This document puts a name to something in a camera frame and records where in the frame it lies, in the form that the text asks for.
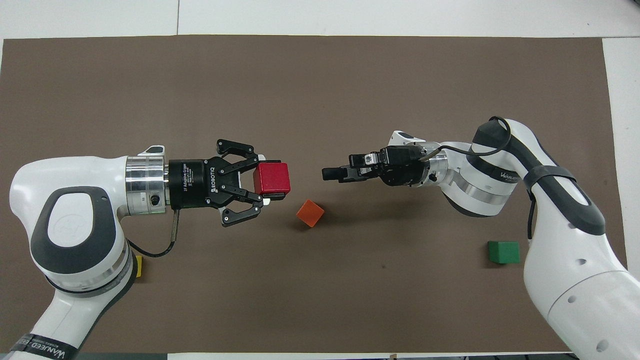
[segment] orange block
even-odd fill
[[[307,200],[300,210],[298,210],[296,216],[300,220],[304,221],[305,224],[309,225],[309,227],[314,227],[323,214],[324,210],[321,207],[319,207],[315,202]]]

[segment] screw hole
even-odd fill
[[[603,352],[604,350],[607,350],[608,347],[609,347],[609,342],[607,340],[600,340],[598,345],[596,345],[596,351]]]

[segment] gray surface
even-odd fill
[[[624,260],[599,39],[235,37],[7,40],[0,76],[5,199],[23,164],[56,156],[208,158],[217,138],[289,164],[292,192],[223,229],[185,211],[173,252],[98,323],[90,352],[508,352],[566,350],[531,304],[522,264],[528,199],[467,218],[437,189],[322,182],[320,168],[383,147],[392,130],[470,141],[491,115],[527,124],[607,219]],[[305,199],[326,213],[309,229]],[[0,207],[0,347],[28,331],[52,290],[24,230]],[[159,251],[170,215],[128,218]]]

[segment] black screw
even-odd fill
[[[158,204],[160,204],[160,196],[151,195],[151,205],[157,206]]]

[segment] green block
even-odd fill
[[[520,244],[515,241],[489,241],[489,260],[498,264],[519,264]]]

